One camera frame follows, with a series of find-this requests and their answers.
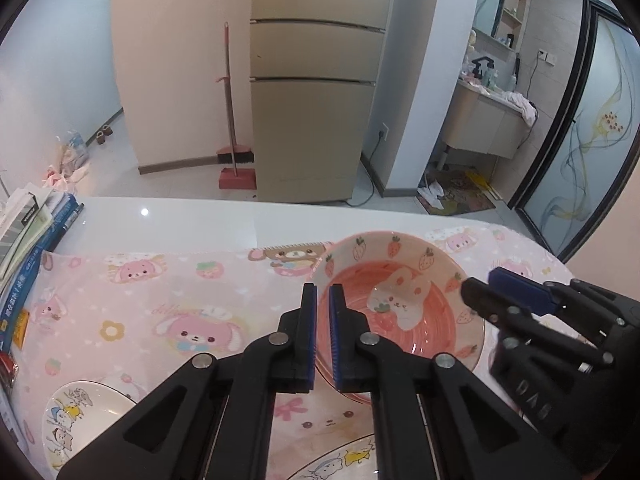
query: blue book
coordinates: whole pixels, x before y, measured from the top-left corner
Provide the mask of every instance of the blue book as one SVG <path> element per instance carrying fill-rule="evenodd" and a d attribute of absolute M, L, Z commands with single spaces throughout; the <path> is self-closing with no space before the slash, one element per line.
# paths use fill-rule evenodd
<path fill-rule="evenodd" d="M 49 248 L 49 245 L 58 238 L 66 220 L 73 214 L 78 206 L 76 198 L 69 195 L 66 204 L 53 219 L 53 224 L 42 235 L 38 243 L 31 250 L 25 261 L 20 266 L 17 278 L 12 285 L 2 314 L 0 314 L 0 351 L 8 352 L 11 348 L 11 340 L 14 334 L 15 323 L 18 314 L 22 310 L 31 287 L 38 276 L 40 269 L 40 259 L 42 251 Z"/>

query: strawberry pattern bowl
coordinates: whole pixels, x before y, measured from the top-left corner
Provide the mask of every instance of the strawberry pattern bowl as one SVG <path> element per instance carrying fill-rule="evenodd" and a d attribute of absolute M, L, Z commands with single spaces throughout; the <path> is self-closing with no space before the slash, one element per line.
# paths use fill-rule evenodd
<path fill-rule="evenodd" d="M 318 287 L 318 370 L 333 384 L 327 294 L 335 283 L 344 287 L 347 306 L 367 316 L 372 332 L 423 357 L 448 352 L 472 370 L 484 321 L 462 301 L 465 279 L 448 254 L 411 235 L 372 232 L 335 244 L 310 277 Z"/>

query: bathroom vanity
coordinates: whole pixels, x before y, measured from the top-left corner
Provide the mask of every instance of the bathroom vanity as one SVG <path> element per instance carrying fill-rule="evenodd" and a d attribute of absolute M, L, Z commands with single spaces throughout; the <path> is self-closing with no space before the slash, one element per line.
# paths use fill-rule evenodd
<path fill-rule="evenodd" d="M 480 88 L 458 80 L 440 132 L 440 140 L 447 147 L 439 169 L 450 148 L 513 158 L 527 134 L 520 109 L 500 94 L 484 90 L 489 96 L 483 95 Z"/>

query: shelf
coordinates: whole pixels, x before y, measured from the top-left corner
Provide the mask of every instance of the shelf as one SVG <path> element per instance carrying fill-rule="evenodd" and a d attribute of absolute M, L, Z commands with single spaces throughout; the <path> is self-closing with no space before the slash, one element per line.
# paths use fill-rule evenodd
<path fill-rule="evenodd" d="M 506 50 L 510 50 L 511 52 L 515 52 L 514 49 L 512 49 L 511 47 L 505 45 L 504 43 L 500 43 L 500 41 L 496 40 L 493 36 L 489 36 L 486 32 L 483 32 L 479 28 L 472 27 L 472 29 L 476 32 L 476 34 L 480 34 L 481 36 L 484 36 L 485 38 L 489 38 L 489 40 L 493 41 L 495 44 L 500 45 L 502 48 L 505 48 Z"/>
<path fill-rule="evenodd" d="M 507 16 L 513 23 L 516 23 L 514 28 L 522 25 L 522 20 L 520 20 L 517 16 L 509 12 L 507 9 L 502 10 L 502 16 L 503 17 Z"/>

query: pink tablecloth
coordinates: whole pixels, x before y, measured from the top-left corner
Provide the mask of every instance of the pink tablecloth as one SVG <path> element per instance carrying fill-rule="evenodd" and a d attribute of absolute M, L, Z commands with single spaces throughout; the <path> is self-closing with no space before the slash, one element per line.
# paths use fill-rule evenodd
<path fill-rule="evenodd" d="M 427 239 L 482 280 L 496 266 L 539 282 L 568 283 L 572 277 L 539 245 L 503 226 L 434 231 Z M 27 305 L 24 345 L 14 348 L 20 373 L 12 404 L 32 463 L 44 478 L 52 477 L 40 428 L 45 405 L 60 386 L 100 381 L 140 400 L 197 352 L 223 357 L 241 351 L 276 330 L 281 313 L 299 306 L 302 285 L 322 251 L 322 244 L 308 244 L 235 253 L 46 254 Z M 555 318 L 544 322 L 573 333 Z M 474 373 L 502 394 L 488 374 L 496 335 L 488 326 Z M 311 395 L 278 396 L 270 478 L 287 479 L 371 433 L 370 407 L 341 396 L 317 374 Z"/>

